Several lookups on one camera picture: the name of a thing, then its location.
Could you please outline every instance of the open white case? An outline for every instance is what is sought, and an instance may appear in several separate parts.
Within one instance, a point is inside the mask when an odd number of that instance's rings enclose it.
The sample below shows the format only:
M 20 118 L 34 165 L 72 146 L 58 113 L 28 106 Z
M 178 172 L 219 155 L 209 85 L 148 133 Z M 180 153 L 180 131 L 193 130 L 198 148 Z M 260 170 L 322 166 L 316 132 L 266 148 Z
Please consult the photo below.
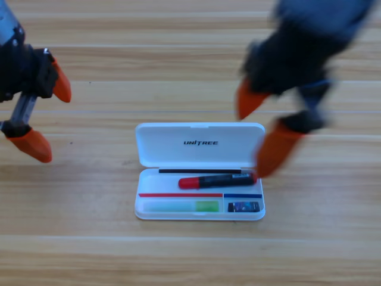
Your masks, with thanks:
M 264 138 L 262 125 L 143 123 L 135 131 L 140 163 L 150 168 L 139 177 L 135 214 L 140 219 L 259 220 L 264 217 L 261 179 L 251 186 L 183 190 L 178 185 L 181 178 L 250 172 L 256 166 L 254 152 Z M 228 212 L 229 203 L 235 202 L 257 202 L 259 211 Z

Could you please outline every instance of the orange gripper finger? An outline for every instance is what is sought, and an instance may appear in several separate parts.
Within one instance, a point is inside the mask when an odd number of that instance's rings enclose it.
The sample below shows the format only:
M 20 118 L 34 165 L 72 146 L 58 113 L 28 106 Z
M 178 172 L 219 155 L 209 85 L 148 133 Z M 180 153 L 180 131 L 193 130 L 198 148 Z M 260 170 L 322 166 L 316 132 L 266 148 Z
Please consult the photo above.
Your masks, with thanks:
M 31 129 L 22 137 L 7 138 L 21 152 L 32 156 L 42 163 L 49 163 L 52 160 L 52 150 L 49 142 L 38 131 Z
M 54 62 L 52 63 L 52 65 L 58 73 L 58 79 L 55 82 L 53 93 L 61 101 L 70 102 L 71 101 L 70 81 L 67 78 L 67 76 L 64 74 L 64 72 L 61 70 L 61 67 L 58 65 L 58 62 L 55 58 L 54 58 Z
M 266 135 L 255 155 L 258 177 L 266 178 L 276 172 L 290 158 L 305 136 L 290 130 L 277 120 L 274 129 Z
M 244 79 L 238 87 L 236 95 L 236 112 L 239 120 L 253 113 L 271 93 L 252 92 L 250 82 Z

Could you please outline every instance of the wooden table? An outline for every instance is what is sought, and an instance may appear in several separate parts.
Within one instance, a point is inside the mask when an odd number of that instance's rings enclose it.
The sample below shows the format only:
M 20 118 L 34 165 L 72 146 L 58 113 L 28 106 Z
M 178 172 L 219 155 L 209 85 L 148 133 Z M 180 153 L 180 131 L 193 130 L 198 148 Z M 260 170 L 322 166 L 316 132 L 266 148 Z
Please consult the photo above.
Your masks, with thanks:
M 235 121 L 247 44 L 271 32 L 265 0 L 9 0 L 49 47 L 73 100 L 39 100 L 40 164 L 0 144 L 0 285 L 381 285 L 381 31 L 375 13 L 335 64 L 332 125 L 264 180 L 259 222 L 136 218 L 142 122 Z M 246 119 L 269 128 L 289 94 Z M 15 101 L 0 105 L 3 119 Z

